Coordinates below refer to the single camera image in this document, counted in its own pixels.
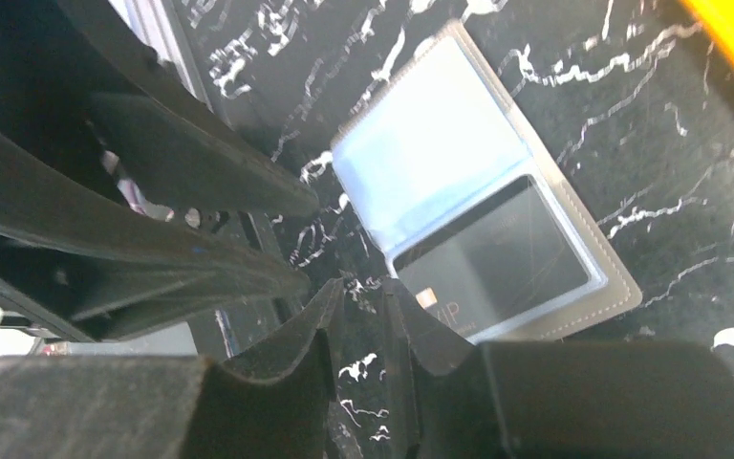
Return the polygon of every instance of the card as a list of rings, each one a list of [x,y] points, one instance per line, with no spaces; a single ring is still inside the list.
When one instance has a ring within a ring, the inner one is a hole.
[[[395,269],[421,307],[464,337],[590,281],[529,176],[426,237]]]

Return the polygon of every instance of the black marble surface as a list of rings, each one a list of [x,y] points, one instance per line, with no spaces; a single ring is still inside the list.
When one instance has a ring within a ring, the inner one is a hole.
[[[357,438],[353,451],[381,457],[392,434],[365,301],[385,270],[328,149],[450,18],[464,21],[643,290],[639,308],[577,338],[716,344],[734,369],[734,74],[675,1],[175,2],[213,107],[319,194],[312,219],[270,218],[315,288],[348,279],[358,339],[339,378],[340,428]]]

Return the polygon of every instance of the card holder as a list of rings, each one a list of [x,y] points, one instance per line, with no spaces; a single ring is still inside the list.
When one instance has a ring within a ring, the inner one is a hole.
[[[559,339],[641,292],[462,24],[334,140],[387,267],[472,341]]]

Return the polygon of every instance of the gold chip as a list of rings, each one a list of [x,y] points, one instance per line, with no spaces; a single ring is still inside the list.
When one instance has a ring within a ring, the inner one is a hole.
[[[438,298],[435,296],[435,291],[433,291],[431,288],[427,288],[426,290],[423,290],[419,294],[415,295],[415,299],[419,302],[423,309],[426,309],[429,306],[438,302]]]

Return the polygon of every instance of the black plastic part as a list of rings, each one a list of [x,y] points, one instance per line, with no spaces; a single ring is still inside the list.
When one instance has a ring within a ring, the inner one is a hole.
[[[222,365],[0,359],[0,457],[318,459],[343,299],[341,280],[330,281],[299,316]]]
[[[475,347],[384,285],[392,457],[734,458],[734,378],[707,349]],[[329,281],[221,365],[0,359],[0,457],[358,457],[332,409],[343,302],[342,281]]]
[[[384,288],[393,457],[734,458],[734,377],[705,348],[473,347],[397,280]]]
[[[128,339],[307,287],[279,253],[131,211],[101,141],[157,204],[226,215],[317,204],[107,1],[0,2],[0,307],[66,340]]]

